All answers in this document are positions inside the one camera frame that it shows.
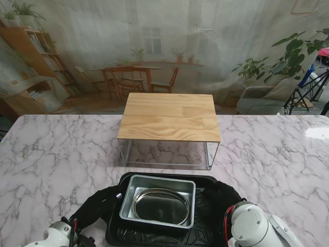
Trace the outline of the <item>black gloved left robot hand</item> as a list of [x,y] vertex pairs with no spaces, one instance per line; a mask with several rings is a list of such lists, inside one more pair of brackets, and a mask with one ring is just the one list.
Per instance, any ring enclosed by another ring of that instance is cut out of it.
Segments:
[[76,219],[77,229],[81,231],[95,223],[103,215],[112,212],[115,204],[119,201],[117,195],[122,193],[123,188],[120,185],[98,190],[80,206],[70,219]]

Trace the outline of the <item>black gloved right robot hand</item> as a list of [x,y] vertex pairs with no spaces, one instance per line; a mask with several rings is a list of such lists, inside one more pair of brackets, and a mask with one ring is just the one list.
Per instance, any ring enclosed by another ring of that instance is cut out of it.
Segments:
[[210,203],[210,223],[220,232],[224,228],[226,210],[232,205],[246,201],[232,186],[221,181],[217,181],[212,187],[205,188],[202,194]]

